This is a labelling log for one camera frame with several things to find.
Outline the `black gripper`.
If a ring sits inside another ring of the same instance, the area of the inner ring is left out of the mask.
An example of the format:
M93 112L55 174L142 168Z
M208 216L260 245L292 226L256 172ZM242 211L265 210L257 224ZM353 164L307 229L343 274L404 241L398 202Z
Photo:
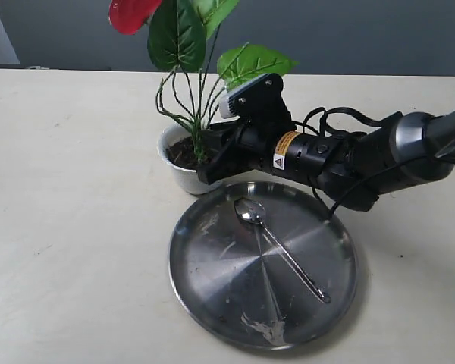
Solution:
M349 183L349 134L316 136L286 128L215 127L206 131L209 163L196 174L204 184L257 170L312 186Z

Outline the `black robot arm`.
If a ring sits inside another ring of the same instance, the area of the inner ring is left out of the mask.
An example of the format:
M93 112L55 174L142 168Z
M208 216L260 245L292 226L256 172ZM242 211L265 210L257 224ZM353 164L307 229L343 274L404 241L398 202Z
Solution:
M381 195L446 178L455 167L455 111L396 112L380 121L353 108L344 114L370 133L293 121L286 109L220 123L204 134L212 160L197 169L205 184L258 170L322 191L335 207L370 210Z

